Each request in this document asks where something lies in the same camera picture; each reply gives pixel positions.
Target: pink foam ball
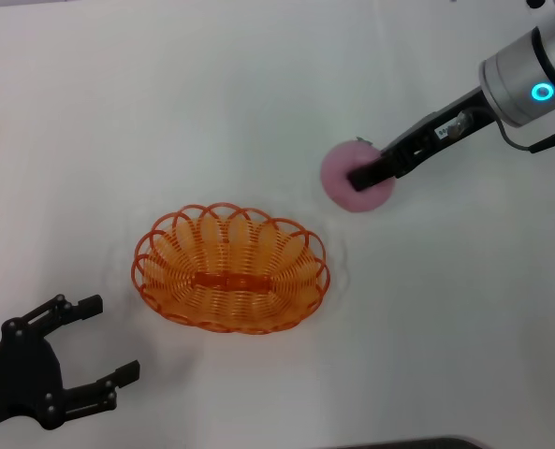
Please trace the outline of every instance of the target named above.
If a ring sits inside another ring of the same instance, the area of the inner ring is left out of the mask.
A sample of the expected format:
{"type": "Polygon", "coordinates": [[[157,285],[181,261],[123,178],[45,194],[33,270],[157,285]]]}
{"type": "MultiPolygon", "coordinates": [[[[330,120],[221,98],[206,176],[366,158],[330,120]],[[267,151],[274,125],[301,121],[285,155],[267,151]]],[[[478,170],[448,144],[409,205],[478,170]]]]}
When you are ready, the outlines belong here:
{"type": "Polygon", "coordinates": [[[391,196],[395,178],[362,192],[354,190],[347,179],[347,174],[354,168],[365,166],[379,157],[379,150],[364,140],[350,140],[334,147],[321,165],[321,182],[327,196],[350,212],[366,212],[381,206],[391,196]]]}

